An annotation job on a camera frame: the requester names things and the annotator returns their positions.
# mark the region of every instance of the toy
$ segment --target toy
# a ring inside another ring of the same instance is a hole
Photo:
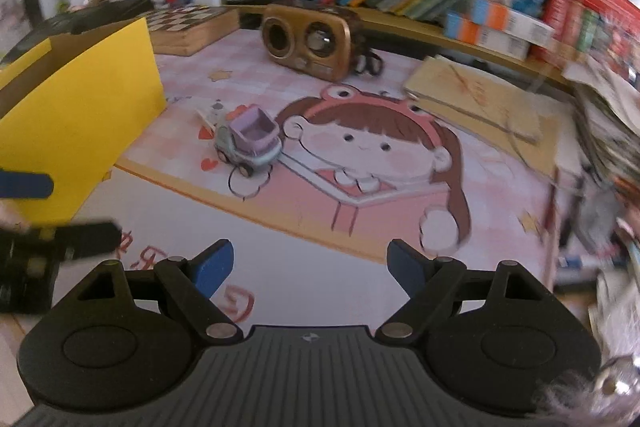
[[[250,178],[256,170],[273,163],[282,151],[280,126],[255,104],[227,120],[229,117],[231,114],[216,126],[218,158],[237,165],[242,176]]]

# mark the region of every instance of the shelf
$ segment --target shelf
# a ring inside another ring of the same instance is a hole
[[[230,7],[237,7],[242,13],[258,14],[263,13],[265,9],[265,6],[254,5],[230,5]],[[427,44],[434,44],[435,46],[462,52],[467,55],[480,58],[481,60],[492,62],[498,66],[503,66],[528,76],[538,76],[541,74],[541,71],[550,69],[549,74],[545,75],[547,80],[564,87],[564,89],[569,85],[569,83],[562,77],[558,68],[550,68],[545,62],[532,58],[528,58],[527,60],[516,60],[508,57],[507,55],[502,55],[485,48],[481,48],[480,46],[465,44],[461,41],[449,39],[444,36],[442,28],[431,24],[382,13],[378,10],[369,8],[355,8],[353,11],[360,16],[367,30],[393,34],[418,42],[426,42]]]

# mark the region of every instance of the box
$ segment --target box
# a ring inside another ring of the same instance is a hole
[[[444,35],[450,39],[475,44],[518,60],[524,60],[529,53],[527,41],[486,26],[480,26],[455,13],[447,14]]]
[[[20,211],[71,219],[165,104],[143,20],[50,37],[0,71],[0,168],[54,182],[47,200],[17,201]]]
[[[240,27],[237,9],[187,6],[143,15],[154,53],[189,57]]]
[[[554,29],[542,21],[487,0],[474,0],[470,18],[475,24],[507,33],[543,48],[548,47],[554,34]]]

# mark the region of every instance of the yellow cardboard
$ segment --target yellow cardboard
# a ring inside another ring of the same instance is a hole
[[[0,72],[0,98],[22,90],[0,116],[0,168],[53,178],[47,200],[18,201],[35,223],[71,219],[166,103],[143,19],[47,39]]]

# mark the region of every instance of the desk mat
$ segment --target desk mat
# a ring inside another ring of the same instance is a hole
[[[156,57],[170,102],[116,164],[265,227],[384,263],[400,238],[472,269],[502,259],[539,278],[548,185],[516,159],[404,99],[420,60],[381,52],[378,78],[327,84],[269,61],[238,30],[192,57]],[[270,170],[243,178],[218,161],[196,108],[257,103],[284,129]]]

